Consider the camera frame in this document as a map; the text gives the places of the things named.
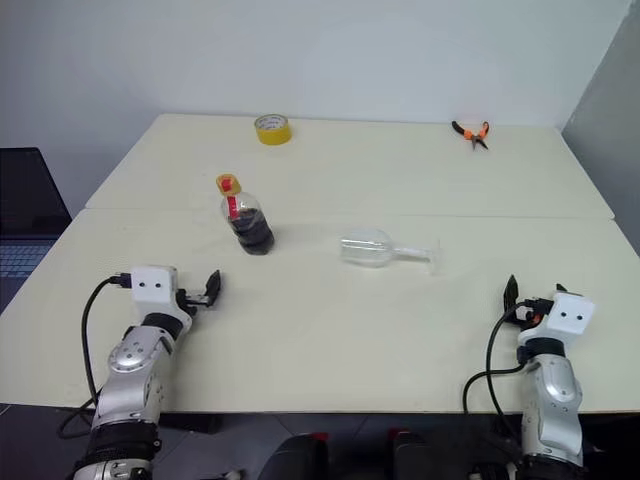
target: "white table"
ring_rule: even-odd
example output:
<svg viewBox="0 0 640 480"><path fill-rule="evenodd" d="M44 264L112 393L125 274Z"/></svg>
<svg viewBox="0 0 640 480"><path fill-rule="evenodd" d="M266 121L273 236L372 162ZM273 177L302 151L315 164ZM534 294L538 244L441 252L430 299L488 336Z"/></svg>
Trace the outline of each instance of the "white table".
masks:
<svg viewBox="0 0 640 480"><path fill-rule="evenodd" d="M253 121L161 115L87 207L210 209L232 172L268 213L613 217L552 128L494 126L474 152L450 125L292 119L266 146Z"/></svg>
<svg viewBox="0 0 640 480"><path fill-rule="evenodd" d="M511 273L523 296L556 282L597 304L569 352L582 411L638 411L635 382L640 261L609 220L362 216L396 240L439 237L441 274L394 263L370 270L338 259L341 216L273 214L277 245L242 252L216 211L85 210L0 318L0 402L72 406L86 400L80 315L94 286L134 263L173 264L187 289L216 268L223 291L177 352L167 409L189 412L458 412L464 381L483 368ZM90 318L101 383L106 358L135 323L130 291L108 287ZM516 332L499 335L494 365L515 364ZM518 377L496 380L504 409L521 409ZM492 411L486 386L476 411Z"/></svg>

